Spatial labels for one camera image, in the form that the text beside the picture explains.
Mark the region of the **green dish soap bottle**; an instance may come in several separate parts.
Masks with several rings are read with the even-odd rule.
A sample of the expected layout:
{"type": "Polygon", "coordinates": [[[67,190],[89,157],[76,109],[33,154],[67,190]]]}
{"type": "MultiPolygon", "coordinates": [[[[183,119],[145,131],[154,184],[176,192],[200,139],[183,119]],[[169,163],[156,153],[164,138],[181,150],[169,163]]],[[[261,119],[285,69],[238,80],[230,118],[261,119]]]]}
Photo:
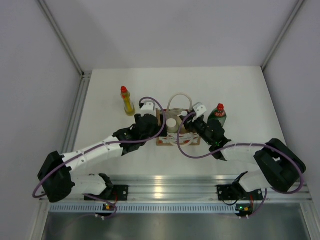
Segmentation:
{"type": "Polygon", "coordinates": [[[222,103],[219,103],[217,107],[210,113],[208,121],[211,120],[218,120],[221,123],[222,127],[225,125],[225,122],[227,120],[227,114],[225,111],[225,107],[222,103]]]}

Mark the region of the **aluminium frame post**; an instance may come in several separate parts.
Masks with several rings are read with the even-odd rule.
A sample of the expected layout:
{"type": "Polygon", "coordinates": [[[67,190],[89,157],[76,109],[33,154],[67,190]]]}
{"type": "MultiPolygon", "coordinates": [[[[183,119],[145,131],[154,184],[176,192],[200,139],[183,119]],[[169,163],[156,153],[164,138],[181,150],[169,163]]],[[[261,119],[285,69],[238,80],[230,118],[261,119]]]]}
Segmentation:
{"type": "Polygon", "coordinates": [[[267,52],[260,68],[262,72],[266,70],[268,67],[270,61],[273,59],[275,54],[277,53],[279,47],[281,46],[282,42],[286,38],[286,35],[288,34],[290,28],[293,26],[296,18],[302,11],[303,7],[306,5],[308,0],[297,0],[294,4],[294,7],[290,11],[288,17],[286,17],[284,24],[282,25],[280,32],[276,35],[276,38],[271,45],[269,51],[267,52]]]}
{"type": "Polygon", "coordinates": [[[65,35],[63,34],[58,22],[56,21],[56,18],[54,17],[52,11],[50,10],[47,2],[45,0],[36,0],[35,1],[42,13],[44,14],[45,18],[47,19],[49,25],[51,26],[55,36],[58,38],[60,44],[62,45],[62,48],[64,49],[66,55],[72,62],[74,68],[76,69],[77,73],[80,76],[84,75],[84,71],[82,70],[81,65],[79,64],[72,48],[70,47],[65,35]]]}

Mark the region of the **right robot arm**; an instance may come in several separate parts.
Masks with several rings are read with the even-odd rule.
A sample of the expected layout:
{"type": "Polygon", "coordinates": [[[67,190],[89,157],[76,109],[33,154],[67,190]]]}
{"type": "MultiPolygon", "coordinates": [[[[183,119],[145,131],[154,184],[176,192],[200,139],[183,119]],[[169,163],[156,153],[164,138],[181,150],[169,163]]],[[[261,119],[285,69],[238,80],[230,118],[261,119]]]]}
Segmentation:
{"type": "Polygon", "coordinates": [[[225,137],[225,130],[218,120],[205,122],[193,112],[182,119],[182,125],[186,130],[196,132],[209,145],[207,156],[224,162],[258,166],[255,171],[244,171],[231,184],[231,192],[239,199],[267,188],[282,194],[294,194],[299,189],[290,191],[293,184],[297,180],[304,182],[306,165],[277,138],[265,144],[235,143],[225,137]]]}

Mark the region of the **right aluminium frame post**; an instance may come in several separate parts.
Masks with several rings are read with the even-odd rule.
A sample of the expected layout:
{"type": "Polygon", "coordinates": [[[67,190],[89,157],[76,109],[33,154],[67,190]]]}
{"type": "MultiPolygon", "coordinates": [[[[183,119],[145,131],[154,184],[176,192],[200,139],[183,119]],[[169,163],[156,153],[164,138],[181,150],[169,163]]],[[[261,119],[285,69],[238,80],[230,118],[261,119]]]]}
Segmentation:
{"type": "Polygon", "coordinates": [[[281,46],[282,42],[286,38],[286,35],[288,34],[290,28],[293,26],[296,18],[302,11],[303,7],[306,5],[308,0],[297,0],[294,4],[294,7],[290,11],[288,17],[286,17],[284,24],[282,25],[280,32],[276,35],[276,38],[271,45],[269,51],[267,52],[260,68],[262,72],[266,70],[268,67],[270,61],[273,59],[275,54],[277,53],[279,47],[281,46]]]}

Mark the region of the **cream pump lotion bottle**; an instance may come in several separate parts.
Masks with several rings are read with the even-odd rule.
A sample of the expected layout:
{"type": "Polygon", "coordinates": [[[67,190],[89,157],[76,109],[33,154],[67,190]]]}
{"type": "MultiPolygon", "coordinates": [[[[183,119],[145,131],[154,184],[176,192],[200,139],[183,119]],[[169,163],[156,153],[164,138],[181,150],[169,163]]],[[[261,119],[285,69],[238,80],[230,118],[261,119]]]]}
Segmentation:
{"type": "Polygon", "coordinates": [[[183,110],[181,113],[179,113],[177,115],[178,119],[177,119],[177,123],[178,123],[178,128],[180,129],[180,133],[181,134],[186,134],[188,133],[188,130],[185,128],[185,125],[182,123],[182,121],[184,120],[184,118],[188,115],[188,112],[186,110],[183,110]]]}

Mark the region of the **left aluminium frame post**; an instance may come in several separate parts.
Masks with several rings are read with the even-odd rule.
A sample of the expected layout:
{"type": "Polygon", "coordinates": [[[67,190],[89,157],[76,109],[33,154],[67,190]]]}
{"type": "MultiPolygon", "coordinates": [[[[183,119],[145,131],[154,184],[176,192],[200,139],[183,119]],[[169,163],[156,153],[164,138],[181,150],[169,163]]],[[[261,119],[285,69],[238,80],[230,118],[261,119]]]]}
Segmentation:
{"type": "Polygon", "coordinates": [[[84,71],[82,70],[81,65],[79,64],[72,48],[70,47],[65,35],[63,34],[58,22],[56,21],[56,18],[54,17],[52,11],[50,10],[47,2],[45,0],[36,0],[35,1],[42,13],[44,14],[45,18],[47,19],[49,25],[51,26],[55,36],[58,38],[60,44],[62,45],[62,48],[64,49],[66,55],[72,62],[74,68],[76,69],[77,73],[80,76],[84,75],[84,71]]]}

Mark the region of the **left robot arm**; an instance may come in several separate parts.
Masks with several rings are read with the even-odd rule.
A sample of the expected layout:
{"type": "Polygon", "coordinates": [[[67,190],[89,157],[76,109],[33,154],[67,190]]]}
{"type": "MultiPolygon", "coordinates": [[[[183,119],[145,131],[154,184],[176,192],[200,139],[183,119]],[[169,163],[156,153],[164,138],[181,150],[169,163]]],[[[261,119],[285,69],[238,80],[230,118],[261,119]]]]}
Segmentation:
{"type": "Polygon", "coordinates": [[[86,200],[109,200],[114,185],[104,173],[81,175],[90,166],[137,151],[146,142],[165,134],[166,125],[159,125],[152,114],[136,114],[135,123],[92,146],[69,153],[50,153],[42,165],[38,179],[44,196],[57,203],[70,195],[84,195],[86,200]]]}

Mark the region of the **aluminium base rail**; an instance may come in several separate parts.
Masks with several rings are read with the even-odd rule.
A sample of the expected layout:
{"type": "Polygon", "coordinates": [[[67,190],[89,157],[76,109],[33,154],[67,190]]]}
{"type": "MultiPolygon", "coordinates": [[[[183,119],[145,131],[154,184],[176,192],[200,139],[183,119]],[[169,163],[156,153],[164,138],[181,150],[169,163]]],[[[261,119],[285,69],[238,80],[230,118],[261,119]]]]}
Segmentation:
{"type": "MultiPolygon", "coordinates": [[[[111,175],[114,185],[128,185],[127,202],[218,202],[217,185],[232,184],[236,175],[147,176],[111,175]]],[[[306,183],[294,194],[281,194],[268,188],[266,203],[311,202],[306,183]]]]}

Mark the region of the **yellow dish soap bottle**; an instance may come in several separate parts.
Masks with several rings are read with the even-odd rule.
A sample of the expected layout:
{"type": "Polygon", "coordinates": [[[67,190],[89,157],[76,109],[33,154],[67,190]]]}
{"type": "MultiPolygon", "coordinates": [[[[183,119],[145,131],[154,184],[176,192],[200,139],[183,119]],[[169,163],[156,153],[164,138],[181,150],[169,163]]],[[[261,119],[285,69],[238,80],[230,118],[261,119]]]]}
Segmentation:
{"type": "Polygon", "coordinates": [[[124,111],[128,116],[134,116],[136,111],[134,104],[131,100],[131,93],[125,86],[121,86],[120,88],[120,96],[123,100],[124,111]]]}

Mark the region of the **jute watermelon canvas bag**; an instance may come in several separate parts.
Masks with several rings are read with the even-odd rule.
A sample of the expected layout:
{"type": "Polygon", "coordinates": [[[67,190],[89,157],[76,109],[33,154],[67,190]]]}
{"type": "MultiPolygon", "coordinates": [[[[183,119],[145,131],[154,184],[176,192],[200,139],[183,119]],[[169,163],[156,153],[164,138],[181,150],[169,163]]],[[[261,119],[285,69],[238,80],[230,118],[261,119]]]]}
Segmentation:
{"type": "MultiPolygon", "coordinates": [[[[182,111],[189,111],[192,110],[193,107],[193,101],[190,96],[188,96],[185,93],[178,92],[174,94],[168,101],[167,108],[165,109],[165,114],[166,114],[166,120],[170,118],[174,118],[176,121],[178,120],[178,114],[180,114],[182,111]],[[189,101],[189,108],[188,109],[183,109],[183,108],[171,108],[171,103],[173,99],[177,96],[184,96],[188,99],[189,101]]],[[[174,146],[177,147],[177,139],[178,139],[178,131],[176,133],[168,133],[167,129],[167,136],[158,136],[156,139],[156,145],[159,147],[164,147],[164,146],[174,146]]],[[[179,144],[180,147],[187,147],[187,146],[199,146],[201,143],[201,138],[200,136],[195,133],[195,132],[188,132],[186,134],[181,134],[179,133],[179,144]]]]}

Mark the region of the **pale green white-capped bottle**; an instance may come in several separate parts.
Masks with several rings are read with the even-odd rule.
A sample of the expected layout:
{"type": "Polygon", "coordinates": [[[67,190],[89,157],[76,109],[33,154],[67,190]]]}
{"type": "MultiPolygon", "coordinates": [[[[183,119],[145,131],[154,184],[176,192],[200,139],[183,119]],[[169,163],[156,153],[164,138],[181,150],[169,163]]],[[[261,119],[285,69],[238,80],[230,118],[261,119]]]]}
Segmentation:
{"type": "Polygon", "coordinates": [[[166,121],[166,127],[168,133],[176,133],[179,129],[178,123],[174,118],[169,118],[166,121]]]}

